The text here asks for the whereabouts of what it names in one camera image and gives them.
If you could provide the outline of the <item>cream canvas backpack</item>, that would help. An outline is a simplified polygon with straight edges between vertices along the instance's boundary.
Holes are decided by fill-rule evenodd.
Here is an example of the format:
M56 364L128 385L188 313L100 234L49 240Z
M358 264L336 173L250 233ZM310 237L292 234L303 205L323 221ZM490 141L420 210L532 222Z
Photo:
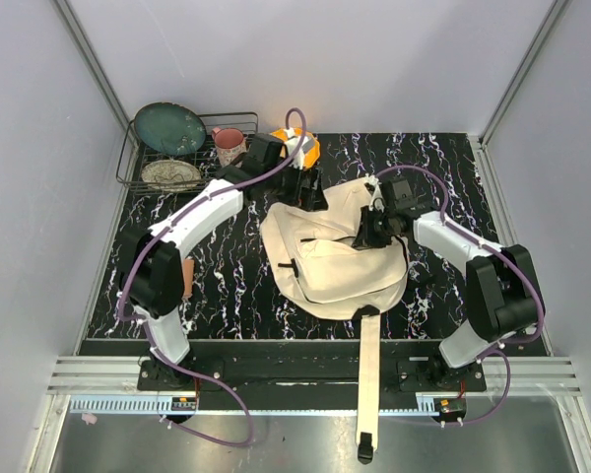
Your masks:
M381 315L402 299L409 268L403 240L380 248L357 244L361 212L377 184L367 176L329 187L328 207L320 211L275 203L260 226L282 296L318 319L361 325L356 444L362 464L378 448Z

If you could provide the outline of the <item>salmon leather wallet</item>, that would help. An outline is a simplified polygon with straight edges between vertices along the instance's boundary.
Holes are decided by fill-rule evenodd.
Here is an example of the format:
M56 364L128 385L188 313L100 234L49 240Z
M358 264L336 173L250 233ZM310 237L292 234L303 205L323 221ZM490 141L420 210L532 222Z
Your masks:
M195 262L191 258L186 258L182 262L183 293L182 298L189 300L192 297L194 282Z

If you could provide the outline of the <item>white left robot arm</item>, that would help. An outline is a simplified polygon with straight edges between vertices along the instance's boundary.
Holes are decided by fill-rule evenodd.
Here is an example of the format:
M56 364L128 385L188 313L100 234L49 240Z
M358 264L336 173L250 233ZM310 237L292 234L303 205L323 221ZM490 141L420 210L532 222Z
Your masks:
M301 128L256 134L249 149L221 168L197 197L146 230L124 233L116 316L145 324L151 351L162 361L159 379L170 389L185 388L193 376L184 360L190 345L178 310L189 253L245 203L267 194L307 212L327 209L319 157L317 140Z

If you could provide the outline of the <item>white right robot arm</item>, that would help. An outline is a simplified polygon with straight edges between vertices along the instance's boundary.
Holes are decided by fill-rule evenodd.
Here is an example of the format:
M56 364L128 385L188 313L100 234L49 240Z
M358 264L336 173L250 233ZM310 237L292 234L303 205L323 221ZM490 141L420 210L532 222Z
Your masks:
M370 177L365 188L371 199L361 208L355 247L382 248L405 238L430 249L464 278L466 320L440 342L439 359L427 366L433 387L453 388L463 367L500 342L527 343L541 335L545 307L527 248L471 233L419 201L403 177Z

